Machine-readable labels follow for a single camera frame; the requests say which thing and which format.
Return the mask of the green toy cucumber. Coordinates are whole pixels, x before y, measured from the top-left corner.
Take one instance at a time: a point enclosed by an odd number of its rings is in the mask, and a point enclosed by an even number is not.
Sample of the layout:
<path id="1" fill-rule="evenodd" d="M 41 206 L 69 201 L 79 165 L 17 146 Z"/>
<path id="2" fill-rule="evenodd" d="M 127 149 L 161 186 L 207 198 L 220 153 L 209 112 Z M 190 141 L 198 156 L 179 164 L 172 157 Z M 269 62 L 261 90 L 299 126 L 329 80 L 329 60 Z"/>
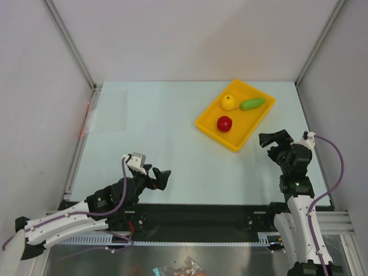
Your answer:
<path id="1" fill-rule="evenodd" d="M 266 100 L 263 99 L 263 98 L 249 99 L 249 100 L 243 101 L 240 104 L 240 106 L 236 109 L 240 109 L 242 111 L 256 109 L 256 108 L 262 106 L 265 102 L 266 102 Z"/>

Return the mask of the red toy tomato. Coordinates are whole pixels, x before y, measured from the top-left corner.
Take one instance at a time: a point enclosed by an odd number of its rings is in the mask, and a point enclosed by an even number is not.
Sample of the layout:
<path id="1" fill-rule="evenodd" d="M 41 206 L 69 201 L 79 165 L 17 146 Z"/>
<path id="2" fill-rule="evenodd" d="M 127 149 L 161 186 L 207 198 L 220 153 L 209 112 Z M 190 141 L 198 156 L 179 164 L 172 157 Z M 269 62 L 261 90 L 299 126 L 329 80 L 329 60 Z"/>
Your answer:
<path id="1" fill-rule="evenodd" d="M 228 116 L 221 116 L 217 120 L 217 129 L 221 132 L 229 132 L 232 128 L 232 119 Z"/>

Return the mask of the yellow toy orange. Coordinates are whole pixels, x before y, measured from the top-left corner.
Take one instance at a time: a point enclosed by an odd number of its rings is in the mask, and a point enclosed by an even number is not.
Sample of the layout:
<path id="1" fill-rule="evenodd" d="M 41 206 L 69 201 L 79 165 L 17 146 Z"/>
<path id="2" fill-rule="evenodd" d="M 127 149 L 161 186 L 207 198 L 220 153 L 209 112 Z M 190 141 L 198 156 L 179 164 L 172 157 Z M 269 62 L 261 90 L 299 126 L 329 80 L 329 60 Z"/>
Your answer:
<path id="1" fill-rule="evenodd" d="M 221 108 L 224 111 L 232 111 L 235 109 L 236 106 L 236 100 L 234 98 L 234 96 L 227 94 L 225 96 L 222 97 L 221 101 L 220 101 L 220 105 Z"/>

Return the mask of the clear zip top bag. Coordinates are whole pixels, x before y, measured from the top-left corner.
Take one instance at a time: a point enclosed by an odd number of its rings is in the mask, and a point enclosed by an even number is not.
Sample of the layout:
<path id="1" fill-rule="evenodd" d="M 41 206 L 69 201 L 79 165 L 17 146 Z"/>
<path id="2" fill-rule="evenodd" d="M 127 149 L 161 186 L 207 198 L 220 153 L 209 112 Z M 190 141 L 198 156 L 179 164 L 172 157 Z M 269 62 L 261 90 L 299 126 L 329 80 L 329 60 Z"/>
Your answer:
<path id="1" fill-rule="evenodd" d="M 81 134 L 122 132 L 128 126 L 128 90 L 101 93 L 95 107 L 88 111 Z"/>

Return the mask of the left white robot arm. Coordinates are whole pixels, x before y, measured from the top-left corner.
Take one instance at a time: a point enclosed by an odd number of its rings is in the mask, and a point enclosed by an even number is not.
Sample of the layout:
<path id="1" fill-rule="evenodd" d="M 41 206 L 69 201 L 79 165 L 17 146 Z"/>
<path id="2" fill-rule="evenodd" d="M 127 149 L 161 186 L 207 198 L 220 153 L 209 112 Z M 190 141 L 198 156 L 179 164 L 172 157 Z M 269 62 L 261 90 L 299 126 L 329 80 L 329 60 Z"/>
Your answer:
<path id="1" fill-rule="evenodd" d="M 104 231 L 110 227 L 120 230 L 125 227 L 125 211 L 137 204 L 144 189 L 164 190 L 171 175 L 170 170 L 160 171 L 148 164 L 144 173 L 130 169 L 127 177 L 106 186 L 88 196 L 85 200 L 47 217 L 30 219 L 19 217 L 15 220 L 15 230 L 25 231 L 25 248 L 21 260 L 41 255 L 56 243 L 90 231 Z"/>

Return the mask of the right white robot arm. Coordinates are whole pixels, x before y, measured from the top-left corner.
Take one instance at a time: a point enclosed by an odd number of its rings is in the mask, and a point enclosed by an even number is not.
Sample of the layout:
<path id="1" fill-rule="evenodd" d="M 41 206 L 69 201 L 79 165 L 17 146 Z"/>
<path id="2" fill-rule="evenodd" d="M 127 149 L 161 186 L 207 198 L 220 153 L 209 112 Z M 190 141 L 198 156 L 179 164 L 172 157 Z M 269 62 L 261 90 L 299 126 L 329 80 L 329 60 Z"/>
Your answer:
<path id="1" fill-rule="evenodd" d="M 334 264 L 317 220 L 316 197 L 307 176 L 313 158 L 315 133 L 304 132 L 294 141 L 286 130 L 259 134 L 261 147 L 269 146 L 269 158 L 280 166 L 279 188 L 284 202 L 272 202 L 265 216 L 266 226 L 278 231 L 286 251 L 288 275 L 343 275 Z"/>

